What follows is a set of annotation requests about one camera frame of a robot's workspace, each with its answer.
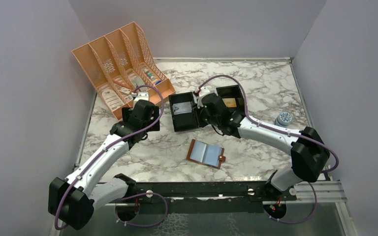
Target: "white panel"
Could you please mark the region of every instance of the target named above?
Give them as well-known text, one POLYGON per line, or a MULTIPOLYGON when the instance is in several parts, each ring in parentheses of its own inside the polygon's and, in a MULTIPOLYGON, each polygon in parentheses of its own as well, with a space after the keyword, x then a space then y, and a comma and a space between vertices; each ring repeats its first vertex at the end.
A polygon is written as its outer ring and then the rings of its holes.
POLYGON ((0 1, 0 235, 48 235, 48 188, 71 172, 94 90, 68 1, 0 1))
POLYGON ((378 235, 378 1, 328 0, 293 65, 358 234, 378 235))
POLYGON ((69 0, 91 39, 132 21, 154 57, 294 57, 326 0, 69 0))

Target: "marble tabletop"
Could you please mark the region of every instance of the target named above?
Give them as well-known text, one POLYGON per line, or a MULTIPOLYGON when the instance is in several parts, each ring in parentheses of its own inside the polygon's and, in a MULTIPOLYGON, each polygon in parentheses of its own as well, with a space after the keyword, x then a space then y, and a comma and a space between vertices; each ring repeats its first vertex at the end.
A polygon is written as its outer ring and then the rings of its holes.
MULTIPOLYGON (((231 75, 240 81, 247 94, 251 116, 272 123, 282 111, 293 114, 290 128, 308 125, 304 108, 287 61, 240 62, 159 62, 173 83, 176 93, 194 91, 209 77, 231 75)), ((214 79, 207 87, 233 85, 229 79, 214 79)), ((100 99, 96 98, 80 164, 103 143, 117 120, 100 99)), ((108 181, 123 173, 136 181, 236 181, 266 180, 276 169, 290 163, 290 156, 257 141, 220 136, 211 126, 175 133, 167 102, 160 119, 160 131, 150 132, 148 139, 136 144, 102 177, 108 181), (221 169, 186 160, 192 139, 225 149, 226 161, 221 169)))

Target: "purple cable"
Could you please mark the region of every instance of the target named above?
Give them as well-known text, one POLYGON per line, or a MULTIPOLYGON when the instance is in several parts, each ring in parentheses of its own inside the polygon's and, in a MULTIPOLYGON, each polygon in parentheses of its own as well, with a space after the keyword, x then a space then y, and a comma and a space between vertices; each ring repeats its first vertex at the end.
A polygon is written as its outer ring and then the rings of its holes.
MULTIPOLYGON (((241 86, 240 82, 238 82, 236 79, 234 79, 233 77, 229 76, 229 75, 215 75, 215 76, 212 76, 211 78, 207 79, 206 81, 204 81, 200 86, 199 86, 199 89, 201 89, 206 83, 208 83, 209 81, 215 79, 215 78, 218 78, 218 77, 226 77, 226 78, 229 78, 229 79, 232 79, 234 82, 236 82, 238 84, 238 86, 240 87, 241 89, 241 92, 243 93, 243 98, 244 98, 244 110, 245 110, 245 113, 246 113, 246 117, 249 121, 251 121, 253 124, 256 124, 256 125, 259 125, 257 121, 255 121, 254 119, 252 119, 249 115, 249 111, 247 109, 247 97, 246 97, 246 92, 244 92, 244 89, 243 87, 241 86)), ((280 133, 280 134, 284 134, 284 135, 290 135, 290 136, 293 136, 293 137, 297 137, 297 138, 301 138, 301 139, 305 139, 305 140, 308 140, 314 144, 317 144, 325 149, 327 149, 330 153, 333 154, 334 158, 335 158, 335 165, 328 169, 328 170, 324 170, 322 171, 323 173, 328 173, 330 171, 333 171, 335 170, 339 163, 340 163, 340 160, 338 159, 338 156, 337 154, 333 151, 333 149, 331 149, 330 147, 328 147, 327 145, 321 143, 321 142, 318 142, 317 140, 314 140, 314 139, 311 139, 311 138, 308 138, 304 135, 301 135, 301 134, 294 134, 294 133, 288 133, 286 131, 282 131, 282 130, 278 130, 278 129, 275 129, 273 127, 270 127, 268 125, 265 125, 265 124, 260 124, 259 126, 263 127, 263 128, 266 128, 266 129, 269 129, 269 130, 272 130, 276 133, 280 133)))
MULTIPOLYGON (((160 117, 163 115, 163 110, 164 110, 164 100, 163 100, 163 96, 161 95, 161 93, 157 90, 157 88, 153 87, 153 86, 150 86, 150 85, 141 85, 141 86, 138 86, 134 92, 136 92, 138 89, 142 88, 142 87, 148 87, 148 88, 151 88, 153 89, 154 91, 156 91, 161 99, 161 111, 160 111, 160 114, 159 116, 157 117, 157 119, 151 123, 150 125, 148 125, 147 127, 145 128, 142 128, 138 131, 135 131, 134 133, 131 133, 131 134, 128 134, 128 135, 125 135, 124 137, 121 137, 120 139, 116 140, 116 141, 113 141, 111 144, 109 144, 108 146, 105 147, 106 150, 110 149, 113 145, 121 142, 122 140, 125 140, 131 136, 134 136, 136 134, 139 134, 141 132, 144 132, 148 129, 150 129, 151 127, 153 127, 159 120, 160 120, 160 117)), ((82 172, 79 174, 80 177, 82 177, 86 171, 89 170, 89 168, 102 156, 102 154, 104 154, 105 151, 102 150, 100 153, 98 153, 96 155, 96 157, 91 161, 89 162, 89 165, 87 165, 85 168, 83 168, 82 172)), ((66 200, 66 197, 68 195, 68 193, 70 192, 70 190, 73 188, 73 186, 77 183, 77 181, 79 181, 78 178, 75 178, 74 181, 69 185, 69 187, 66 189, 65 193, 63 194, 62 196, 62 199, 60 200, 60 203, 59 203, 59 206, 57 207, 57 210, 56 210, 56 215, 55 215, 55 218, 54 218, 54 228, 56 230, 62 230, 62 229, 65 229, 68 225, 65 224, 61 227, 59 227, 58 225, 58 220, 59 220, 59 217, 60 217, 60 211, 62 210, 62 206, 63 206, 63 203, 64 201, 66 200)))
POLYGON ((317 199, 316 199, 316 192, 315 192, 314 187, 312 186, 311 183, 308 182, 308 184, 311 186, 311 189, 312 189, 312 191, 313 191, 313 193, 314 193, 314 197, 315 197, 315 206, 314 206, 314 209, 312 210, 312 212, 311 212, 311 213, 310 213, 305 219, 300 220, 300 221, 296 221, 296 222, 295 222, 295 221, 283 221, 283 220, 278 220, 278 219, 273 218, 272 216, 269 215, 269 213, 267 213, 267 211, 264 211, 264 212, 269 216, 270 219, 272 219, 272 220, 274 220, 274 221, 277 221, 277 222, 279 222, 279 223, 282 223, 282 224, 295 225, 295 224, 301 224, 301 223, 304 223, 304 222, 310 220, 310 219, 315 215, 315 212, 316 212, 316 205, 318 204, 318 201, 317 201, 317 199))
POLYGON ((129 197, 126 197, 126 198, 120 198, 120 199, 117 199, 117 200, 118 200, 118 201, 125 201, 125 200, 128 200, 128 199, 137 198, 137 197, 145 196, 145 195, 156 195, 156 196, 159 196, 159 197, 163 200, 164 205, 165 205, 165 213, 164 213, 163 217, 162 217, 159 221, 157 221, 157 222, 155 222, 155 223, 153 223, 153 224, 150 224, 150 225, 139 225, 139 224, 134 224, 134 223, 128 223, 128 221, 122 221, 122 220, 119 218, 119 216, 118 216, 118 214, 117 214, 117 211, 115 210, 115 216, 116 216, 117 219, 118 219, 117 223, 118 223, 118 222, 121 222, 121 223, 123 223, 125 226, 127 226, 127 225, 131 225, 131 226, 137 226, 137 227, 153 227, 153 226, 156 226, 156 225, 161 224, 161 223, 166 219, 167 213, 168 213, 168 211, 169 211, 169 208, 168 208, 168 206, 167 206, 167 201, 166 201, 166 199, 165 199, 162 195, 160 195, 160 194, 158 194, 158 193, 139 193, 139 194, 135 194, 135 195, 132 195, 132 196, 129 196, 129 197))

